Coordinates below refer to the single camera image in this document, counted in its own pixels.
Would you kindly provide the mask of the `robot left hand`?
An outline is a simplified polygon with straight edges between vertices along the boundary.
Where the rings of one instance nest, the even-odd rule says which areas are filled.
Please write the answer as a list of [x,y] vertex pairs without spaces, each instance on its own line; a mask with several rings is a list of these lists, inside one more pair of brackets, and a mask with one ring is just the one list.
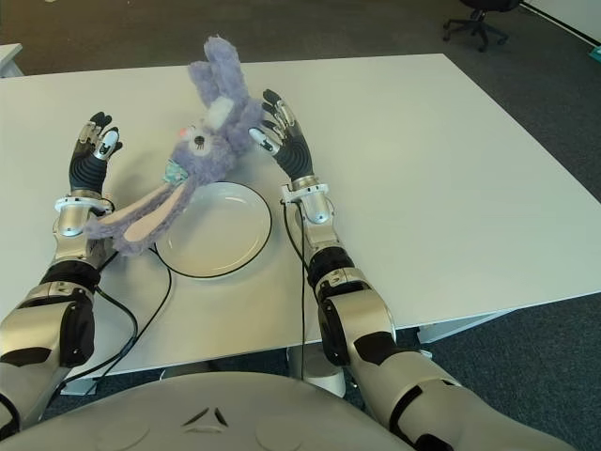
[[72,191],[102,194],[108,162],[123,143],[112,117],[97,112],[82,127],[69,163],[69,186]]

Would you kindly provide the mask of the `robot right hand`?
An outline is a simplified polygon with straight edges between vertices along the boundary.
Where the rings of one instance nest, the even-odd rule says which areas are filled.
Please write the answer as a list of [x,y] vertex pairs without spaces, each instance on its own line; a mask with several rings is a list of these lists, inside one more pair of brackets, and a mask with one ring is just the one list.
[[273,121],[262,119],[261,127],[248,129],[250,137],[278,163],[291,182],[315,175],[311,151],[299,121],[275,91],[263,91],[262,109]]

